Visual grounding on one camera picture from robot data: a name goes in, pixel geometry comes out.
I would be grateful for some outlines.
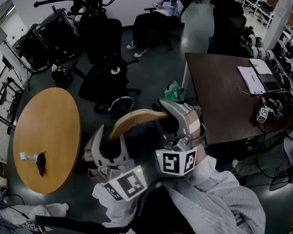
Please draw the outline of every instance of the sneaker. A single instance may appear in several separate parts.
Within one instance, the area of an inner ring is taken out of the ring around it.
[[[235,169],[236,166],[237,166],[237,164],[238,164],[239,162],[240,162],[239,160],[234,159],[234,160],[232,161],[232,167]]]
[[[137,52],[133,56],[135,58],[140,58],[146,51],[147,51],[147,49],[145,49],[145,50],[137,50]]]
[[[127,45],[127,49],[133,49],[137,44],[132,40],[130,44]]]

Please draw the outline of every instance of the gray floor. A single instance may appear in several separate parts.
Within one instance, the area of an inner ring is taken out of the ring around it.
[[[173,51],[168,51],[166,46],[156,46],[148,50],[142,56],[139,63],[132,64],[128,67],[127,78],[129,80],[128,87],[140,88],[142,93],[139,96],[133,95],[135,99],[135,108],[150,108],[158,98],[163,96],[167,85],[177,80],[179,84],[182,82],[183,71],[185,66],[185,52],[206,53],[208,49],[208,37],[212,36],[214,24],[212,16],[213,6],[209,3],[192,4],[184,14],[185,28],[177,31],[182,35],[181,42],[173,40]],[[122,37],[122,54],[127,61],[133,59],[134,52],[126,50],[126,45],[132,39],[132,32],[124,31]],[[82,55],[79,58],[78,68],[85,74],[91,68],[87,56]],[[101,124],[106,123],[110,129],[117,118],[111,117],[109,114],[99,116],[92,108],[94,103],[85,101],[78,97],[78,90],[82,83],[82,79],[74,76],[74,81],[67,91],[74,97],[81,116],[82,130],[92,134]],[[26,90],[22,97],[18,108],[18,115],[22,112],[28,101],[43,89],[54,87],[51,79],[51,71],[34,75],[30,81],[30,91]],[[195,103],[195,95],[193,88],[189,88],[187,93],[189,101]],[[150,145],[149,138],[155,136],[151,134],[144,135],[139,143],[132,145],[131,149],[135,149],[133,154],[136,160],[144,163],[147,168],[147,180],[156,176],[152,162],[146,163],[145,160],[152,159],[154,146]],[[72,174],[68,181],[56,192],[49,195],[41,195],[27,188],[15,169],[13,162],[13,134],[10,138],[8,150],[8,186],[10,193],[19,194],[23,197],[28,205],[64,203],[70,206],[68,217],[80,221],[108,221],[105,216],[105,209],[94,199],[91,194],[94,182],[86,175]],[[230,144],[232,153],[224,153],[222,150],[228,150],[225,146],[211,147],[207,150],[208,154],[217,157],[219,170],[231,169],[230,161],[232,157],[243,156],[243,150],[238,144]],[[248,179],[248,185],[257,185],[269,183],[269,180],[262,176],[254,176]],[[276,192],[269,192],[268,187],[257,187],[254,191],[259,196],[267,216],[266,233],[283,234],[288,229],[291,213],[293,211],[293,185],[288,185]],[[20,204],[17,197],[11,197],[12,204]]]

